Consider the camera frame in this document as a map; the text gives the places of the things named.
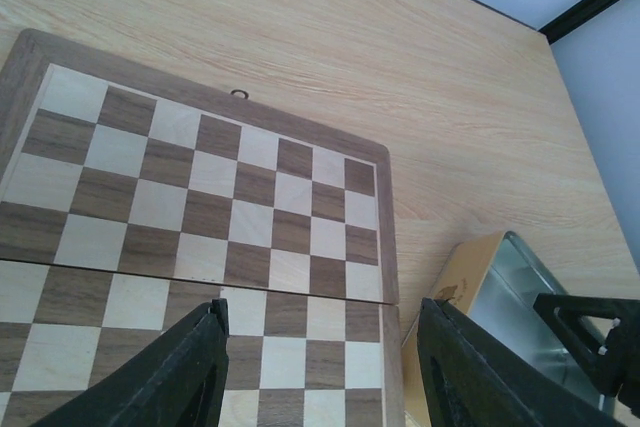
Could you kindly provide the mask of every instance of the chessboard square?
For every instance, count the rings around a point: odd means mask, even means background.
[[[347,262],[347,298],[382,302],[382,275],[378,266]]]
[[[259,390],[229,390],[224,392],[219,427],[256,427],[258,425]]]
[[[267,288],[270,251],[264,247],[229,242],[224,283]]]
[[[238,162],[234,199],[273,207],[276,173]]]
[[[347,190],[344,194],[345,220],[347,225],[365,229],[378,229],[376,198]]]
[[[304,389],[307,341],[264,337],[261,389]]]
[[[262,337],[232,335],[227,339],[227,355],[229,356],[229,369],[225,389],[258,389],[260,387]]]
[[[382,389],[350,389],[345,392],[346,427],[384,425]]]
[[[0,203],[0,257],[53,262],[66,220],[64,212]]]
[[[187,189],[140,179],[129,223],[180,231],[186,200]]]
[[[159,99],[151,122],[149,137],[195,149],[200,113],[191,107]]]
[[[155,106],[154,99],[109,86],[98,123],[147,137]]]
[[[70,214],[62,232],[55,263],[117,270],[127,224]]]
[[[267,292],[264,335],[273,337],[307,336],[307,297]]]
[[[196,150],[238,160],[241,130],[237,124],[203,115],[200,118]]]
[[[210,303],[213,299],[219,298],[220,287],[218,285],[172,280],[169,286],[163,329],[167,330],[173,327],[200,304]]]
[[[188,234],[227,239],[231,222],[231,199],[190,190],[182,219]]]
[[[56,65],[40,109],[95,123],[107,87],[102,79]]]
[[[33,322],[48,271],[46,265],[0,260],[0,322]]]
[[[375,230],[347,225],[347,260],[378,265],[378,234]]]
[[[313,216],[344,222],[344,189],[313,183]]]
[[[344,189],[344,156],[322,147],[313,148],[313,181]]]
[[[245,125],[240,135],[238,160],[245,164],[276,170],[278,140],[278,136],[273,132]]]
[[[191,166],[189,189],[232,198],[237,165],[235,160],[196,150]]]
[[[94,127],[84,120],[38,110],[22,152],[82,165]]]
[[[192,149],[149,139],[140,178],[186,189],[189,186],[192,162]]]
[[[162,330],[169,281],[115,274],[103,327]]]
[[[84,165],[137,178],[146,147],[146,137],[97,125]]]
[[[311,181],[281,172],[276,173],[275,208],[311,215]]]
[[[345,344],[345,388],[382,388],[382,348],[378,342]]]
[[[229,240],[271,247],[273,208],[234,200],[231,208]]]
[[[264,335],[265,291],[222,287],[220,298],[227,299],[229,335]]]
[[[26,427],[41,420],[58,407],[77,397],[81,392],[43,391],[12,392],[4,415],[4,427]]]
[[[380,306],[369,302],[346,303],[346,339],[380,342]]]
[[[173,277],[179,232],[128,225],[120,254],[120,272]]]
[[[275,210],[273,213],[274,249],[309,254],[311,217]]]
[[[133,177],[85,167],[71,203],[71,213],[126,222],[137,183]]]
[[[310,269],[308,255],[272,249],[269,289],[308,294]]]
[[[307,340],[307,389],[344,389],[344,342]]]
[[[89,387],[113,374],[158,337],[160,332],[155,330],[104,327],[100,332]]]
[[[68,212],[81,172],[79,165],[20,154],[3,200]]]
[[[258,426],[299,426],[304,422],[304,390],[261,390]]]
[[[100,327],[112,274],[51,267],[34,322]]]
[[[372,165],[345,159],[344,184],[347,190],[366,195],[376,195],[376,183]]]
[[[176,268],[176,279],[222,282],[227,262],[227,241],[180,234]]]
[[[327,425],[345,427],[345,391],[305,390],[304,427],[324,427]]]
[[[347,294],[345,261],[311,256],[309,292],[344,299]]]
[[[31,324],[0,322],[0,391],[9,392],[18,372]]]
[[[342,222],[311,218],[311,255],[345,260],[345,225]]]
[[[278,146],[278,172],[311,179],[313,149],[306,145],[280,139]]]
[[[9,397],[11,397],[11,392],[0,392],[0,425],[2,425],[2,420],[4,419],[4,413],[7,410]]]
[[[13,390],[86,389],[99,336],[99,327],[33,324]]]
[[[345,301],[308,297],[307,339],[345,340]]]

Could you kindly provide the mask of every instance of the chessboard border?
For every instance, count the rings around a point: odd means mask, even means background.
[[[25,29],[0,71],[0,174],[9,164],[50,64],[375,163],[382,302],[399,303],[391,161],[385,146],[53,34]]]

